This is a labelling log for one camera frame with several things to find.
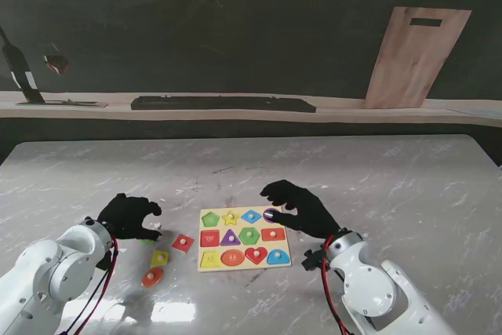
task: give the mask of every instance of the blue diamond puzzle piece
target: blue diamond puzzle piece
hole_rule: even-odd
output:
[[[267,258],[268,264],[286,264],[289,263],[289,255],[284,250],[273,249]]]
[[[258,212],[253,211],[252,209],[241,216],[241,219],[246,220],[250,224],[256,223],[260,218],[261,215]]]

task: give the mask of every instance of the shape puzzle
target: shape puzzle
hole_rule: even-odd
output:
[[[291,265],[285,228],[267,222],[266,209],[239,207],[203,209],[200,215],[198,270],[236,271]]]

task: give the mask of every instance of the orange oval puzzle piece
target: orange oval puzzle piece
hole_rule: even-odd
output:
[[[244,254],[239,250],[227,250],[221,254],[221,262],[230,267],[239,266],[244,261]]]
[[[146,274],[144,274],[143,278],[141,279],[141,284],[143,284],[143,286],[146,288],[150,288],[151,286],[154,286],[155,284],[160,282],[163,275],[164,270],[162,270],[160,267],[152,268]]]

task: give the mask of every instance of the red square puzzle piece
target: red square puzzle piece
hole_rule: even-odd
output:
[[[187,235],[178,235],[178,238],[173,243],[173,249],[178,249],[179,251],[186,253],[188,249],[190,249],[192,243],[194,243],[193,238],[188,237]]]
[[[282,241],[286,239],[286,233],[282,228],[266,228],[261,230],[261,239],[264,241]]]
[[[220,245],[220,231],[201,231],[201,247]]]

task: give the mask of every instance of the wooden board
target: wooden board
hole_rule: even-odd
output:
[[[280,224],[267,222],[263,218],[263,212],[266,209],[281,211],[280,207],[272,206],[203,209],[200,214],[199,224],[198,270],[200,272],[237,271],[254,268],[291,266],[291,256],[289,254],[286,229]],[[253,211],[253,219],[249,219],[246,216],[249,211]],[[224,216],[227,216],[229,213],[232,213],[235,216],[235,224],[225,224]],[[217,217],[216,224],[211,224],[210,222],[205,224],[203,220],[205,216],[209,216],[207,220],[210,220],[211,216],[214,216],[214,219]],[[248,242],[249,244],[246,245],[246,233],[252,229],[254,229],[253,232],[256,235],[256,238],[253,237],[253,239],[248,239],[251,243]],[[235,242],[238,242],[238,245],[225,244],[225,235],[229,230],[232,232],[231,234],[235,237]],[[275,231],[275,239],[277,240],[267,236],[272,230]],[[204,236],[204,232],[208,232],[206,234],[211,237],[211,240],[213,241],[211,246],[204,244],[203,240],[207,239]],[[251,254],[251,258],[249,258],[246,250],[252,249],[250,251],[253,252],[258,248],[260,248],[262,255],[257,256],[260,261],[258,263],[254,263],[252,261],[253,255]],[[272,258],[277,252],[282,253],[282,261],[279,260],[278,263],[273,264],[269,263],[269,258]],[[235,261],[237,265],[226,265],[224,263],[225,253],[235,253],[236,257],[232,260]]]
[[[395,7],[364,107],[420,107],[471,11]]]

